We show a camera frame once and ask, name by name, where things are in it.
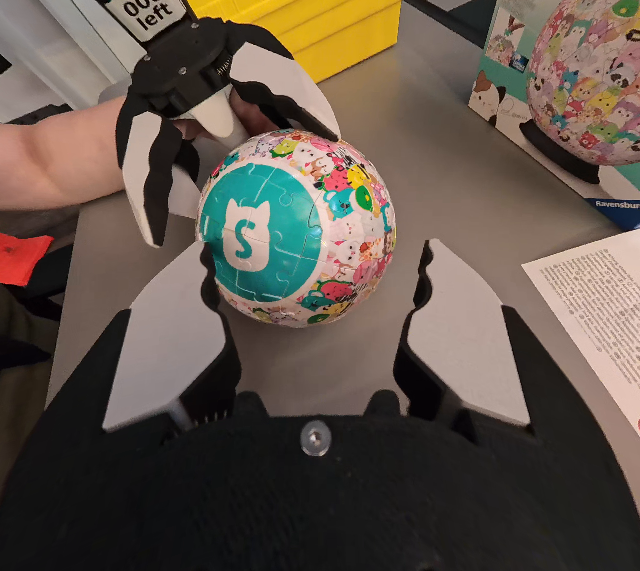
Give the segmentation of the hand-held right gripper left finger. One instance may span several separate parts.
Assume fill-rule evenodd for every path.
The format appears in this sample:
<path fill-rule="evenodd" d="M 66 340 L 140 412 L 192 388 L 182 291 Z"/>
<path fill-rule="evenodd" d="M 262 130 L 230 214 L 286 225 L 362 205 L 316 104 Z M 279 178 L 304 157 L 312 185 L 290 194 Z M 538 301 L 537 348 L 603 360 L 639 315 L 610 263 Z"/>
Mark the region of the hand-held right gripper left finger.
<path fill-rule="evenodd" d="M 189 246 L 130 313 L 103 429 L 164 413 L 182 430 L 229 417 L 242 369 L 209 246 Z"/>

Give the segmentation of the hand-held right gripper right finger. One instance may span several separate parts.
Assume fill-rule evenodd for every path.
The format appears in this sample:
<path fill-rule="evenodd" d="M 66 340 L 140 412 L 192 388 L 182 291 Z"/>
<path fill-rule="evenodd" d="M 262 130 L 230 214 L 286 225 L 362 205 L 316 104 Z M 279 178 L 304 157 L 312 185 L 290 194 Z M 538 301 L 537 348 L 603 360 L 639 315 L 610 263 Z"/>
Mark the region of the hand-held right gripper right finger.
<path fill-rule="evenodd" d="M 471 410 L 526 427 L 530 415 L 498 295 L 438 239 L 425 242 L 418 277 L 393 369 L 409 414 L 449 423 Z"/>

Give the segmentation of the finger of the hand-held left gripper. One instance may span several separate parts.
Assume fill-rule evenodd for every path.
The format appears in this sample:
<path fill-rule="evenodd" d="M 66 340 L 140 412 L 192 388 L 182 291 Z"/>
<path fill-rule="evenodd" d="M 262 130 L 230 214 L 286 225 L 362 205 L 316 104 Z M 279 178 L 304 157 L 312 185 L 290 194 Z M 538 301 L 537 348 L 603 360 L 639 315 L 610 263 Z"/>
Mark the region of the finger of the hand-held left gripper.
<path fill-rule="evenodd" d="M 246 42 L 233 55 L 231 85 L 274 124 L 295 125 L 337 142 L 340 127 L 328 100 L 297 61 Z"/>
<path fill-rule="evenodd" d="M 146 244 L 164 244 L 168 215 L 195 218 L 200 191 L 186 169 L 176 163 L 182 133 L 170 120 L 152 112 L 132 118 L 122 174 L 125 192 Z"/>

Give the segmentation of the colourful puzzle ball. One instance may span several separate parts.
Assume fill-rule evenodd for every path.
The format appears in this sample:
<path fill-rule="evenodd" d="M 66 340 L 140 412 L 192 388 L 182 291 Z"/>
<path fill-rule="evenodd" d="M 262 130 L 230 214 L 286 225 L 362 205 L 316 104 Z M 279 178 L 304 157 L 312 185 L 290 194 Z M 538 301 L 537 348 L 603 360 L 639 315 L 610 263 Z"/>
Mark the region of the colourful puzzle ball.
<path fill-rule="evenodd" d="M 329 324 L 364 302 L 397 235 L 372 162 L 343 140 L 294 128 L 224 157 L 204 185 L 196 233 L 231 307 L 293 328 Z"/>

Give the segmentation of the person's left forearm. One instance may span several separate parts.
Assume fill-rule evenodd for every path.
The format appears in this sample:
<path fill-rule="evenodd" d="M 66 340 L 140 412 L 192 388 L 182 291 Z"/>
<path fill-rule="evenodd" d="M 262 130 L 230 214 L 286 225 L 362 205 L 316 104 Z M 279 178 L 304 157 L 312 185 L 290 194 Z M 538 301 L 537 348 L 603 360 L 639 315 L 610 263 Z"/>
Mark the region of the person's left forearm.
<path fill-rule="evenodd" d="M 123 191 L 115 129 L 124 100 L 2 124 L 1 211 L 78 206 Z"/>

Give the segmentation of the puzzle ball cardboard box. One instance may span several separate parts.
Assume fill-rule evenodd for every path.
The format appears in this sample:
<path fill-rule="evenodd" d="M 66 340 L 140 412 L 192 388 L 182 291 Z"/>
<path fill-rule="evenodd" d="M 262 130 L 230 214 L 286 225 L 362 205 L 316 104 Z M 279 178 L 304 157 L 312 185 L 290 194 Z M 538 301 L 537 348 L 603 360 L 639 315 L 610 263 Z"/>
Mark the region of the puzzle ball cardboard box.
<path fill-rule="evenodd" d="M 639 228 L 639 0 L 497 0 L 468 106 Z"/>

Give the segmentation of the person's left hand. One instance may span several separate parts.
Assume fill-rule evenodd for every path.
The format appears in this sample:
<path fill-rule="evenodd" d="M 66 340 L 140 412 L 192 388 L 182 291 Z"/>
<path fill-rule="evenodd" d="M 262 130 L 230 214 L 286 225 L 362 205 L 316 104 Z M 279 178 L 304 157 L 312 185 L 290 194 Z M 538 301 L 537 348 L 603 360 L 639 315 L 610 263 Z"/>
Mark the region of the person's left hand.
<path fill-rule="evenodd" d="M 279 129 L 258 105 L 243 100 L 235 89 L 231 90 L 229 104 L 249 137 Z"/>

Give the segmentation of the white instruction leaflet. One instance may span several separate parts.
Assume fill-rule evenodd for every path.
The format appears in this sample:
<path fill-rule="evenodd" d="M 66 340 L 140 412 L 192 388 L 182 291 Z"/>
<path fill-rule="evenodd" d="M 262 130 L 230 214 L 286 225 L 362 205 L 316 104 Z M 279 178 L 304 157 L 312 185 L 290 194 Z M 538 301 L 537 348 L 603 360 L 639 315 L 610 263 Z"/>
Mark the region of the white instruction leaflet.
<path fill-rule="evenodd" d="M 639 434 L 639 230 L 522 265 Z"/>

